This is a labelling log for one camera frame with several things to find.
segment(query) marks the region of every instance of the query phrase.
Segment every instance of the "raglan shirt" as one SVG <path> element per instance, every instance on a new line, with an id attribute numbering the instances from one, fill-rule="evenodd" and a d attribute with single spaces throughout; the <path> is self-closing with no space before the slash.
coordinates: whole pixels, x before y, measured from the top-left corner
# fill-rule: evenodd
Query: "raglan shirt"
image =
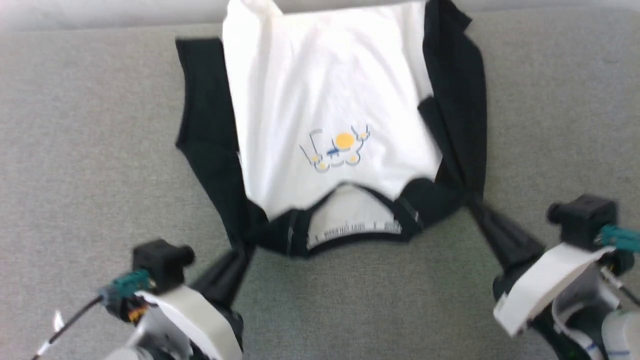
<path id="1" fill-rule="evenodd" d="M 222 41 L 178 40 L 177 145 L 231 242 L 310 256 L 407 241 L 481 195 L 469 22 L 446 0 L 290 15 L 231 0 Z"/>

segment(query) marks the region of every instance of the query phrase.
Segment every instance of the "yellow circle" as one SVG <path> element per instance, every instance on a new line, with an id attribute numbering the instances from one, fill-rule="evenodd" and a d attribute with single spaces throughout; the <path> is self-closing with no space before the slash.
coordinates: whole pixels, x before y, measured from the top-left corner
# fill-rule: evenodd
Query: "yellow circle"
<path id="1" fill-rule="evenodd" d="M 353 143 L 355 143 L 356 139 L 353 137 L 353 134 L 342 133 L 335 138 L 335 146 L 338 149 L 348 149 Z"/>

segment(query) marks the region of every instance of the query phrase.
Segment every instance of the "white background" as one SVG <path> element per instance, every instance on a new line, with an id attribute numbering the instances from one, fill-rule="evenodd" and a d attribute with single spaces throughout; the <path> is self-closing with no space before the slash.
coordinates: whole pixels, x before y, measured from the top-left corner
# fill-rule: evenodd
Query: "white background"
<path id="1" fill-rule="evenodd" d="M 219 22 L 228 0 L 0 0 L 0 33 Z M 284 12 L 402 0 L 276 0 Z M 640 0 L 454 0 L 465 11 L 606 4 L 640 10 Z"/>

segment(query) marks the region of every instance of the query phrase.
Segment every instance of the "black fabric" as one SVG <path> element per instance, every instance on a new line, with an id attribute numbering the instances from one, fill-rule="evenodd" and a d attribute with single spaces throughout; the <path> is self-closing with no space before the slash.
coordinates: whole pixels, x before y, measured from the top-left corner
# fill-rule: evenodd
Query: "black fabric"
<path id="1" fill-rule="evenodd" d="M 311 218 L 335 189 L 311 208 L 290 209 L 268 221 L 244 191 L 222 43 L 219 39 L 178 40 L 186 100 L 177 146 L 220 213 L 230 241 L 300 257 L 356 241 L 409 241 L 454 213 L 469 198 L 482 196 L 486 88 L 481 53 L 464 34 L 470 21 L 450 0 L 430 0 L 426 5 L 423 53 L 433 96 L 424 99 L 418 111 L 442 152 L 435 182 L 414 179 L 395 200 L 350 184 L 386 205 L 401 225 L 401 233 L 351 234 L 310 249 L 307 237 Z"/>

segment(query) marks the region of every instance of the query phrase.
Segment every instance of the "robotic arm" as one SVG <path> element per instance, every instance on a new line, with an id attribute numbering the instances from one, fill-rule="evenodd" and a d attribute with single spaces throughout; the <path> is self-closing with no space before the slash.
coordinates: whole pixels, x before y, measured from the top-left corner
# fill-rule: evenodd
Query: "robotic arm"
<path id="1" fill-rule="evenodd" d="M 562 242 L 546 252 L 481 200 L 470 209 L 503 269 L 493 282 L 493 314 L 511 337 L 533 328 L 560 360 L 640 360 L 640 312 L 622 310 L 610 288 L 640 306 L 617 278 L 633 267 L 640 236 L 634 242 L 615 226 L 615 202 L 583 195 L 552 205 L 547 217 L 561 226 Z M 106 360 L 241 360 L 243 321 L 231 307 L 254 250 L 228 251 L 186 286 L 189 247 L 164 240 L 136 247 L 134 272 L 99 291 L 112 315 L 136 326 Z"/>

